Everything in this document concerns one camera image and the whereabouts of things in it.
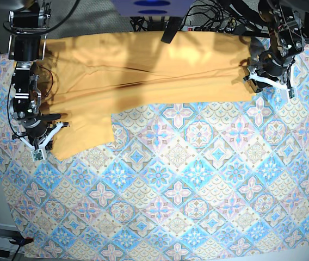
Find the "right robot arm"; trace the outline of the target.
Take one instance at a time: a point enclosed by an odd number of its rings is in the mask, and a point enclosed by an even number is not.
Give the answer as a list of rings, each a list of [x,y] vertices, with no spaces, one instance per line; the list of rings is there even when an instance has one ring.
[[[52,150],[53,137],[68,122],[61,122],[61,114],[43,114],[40,110],[42,92],[40,76],[35,72],[37,62],[45,57],[46,39],[51,18],[51,4],[31,1],[9,13],[8,58],[15,62],[7,97],[8,122],[12,139],[20,140],[30,151],[33,161],[47,158]]]

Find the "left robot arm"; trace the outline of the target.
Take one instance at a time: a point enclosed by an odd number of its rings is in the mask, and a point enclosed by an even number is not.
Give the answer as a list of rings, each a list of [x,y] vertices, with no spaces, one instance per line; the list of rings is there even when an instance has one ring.
[[[231,4],[249,22],[267,27],[270,39],[268,49],[257,38],[251,39],[249,74],[244,81],[250,83],[255,93],[273,87],[285,90],[288,98],[293,98],[291,67],[305,45],[298,13],[280,1],[259,1],[258,12],[251,10],[244,1],[232,1]]]

